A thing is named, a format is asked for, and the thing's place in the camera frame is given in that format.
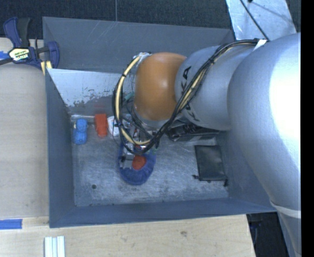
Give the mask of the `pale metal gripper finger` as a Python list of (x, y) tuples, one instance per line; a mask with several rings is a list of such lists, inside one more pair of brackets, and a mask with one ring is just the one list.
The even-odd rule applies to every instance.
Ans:
[(121, 154), (121, 168), (131, 168), (133, 162), (133, 154), (127, 149), (123, 149)]

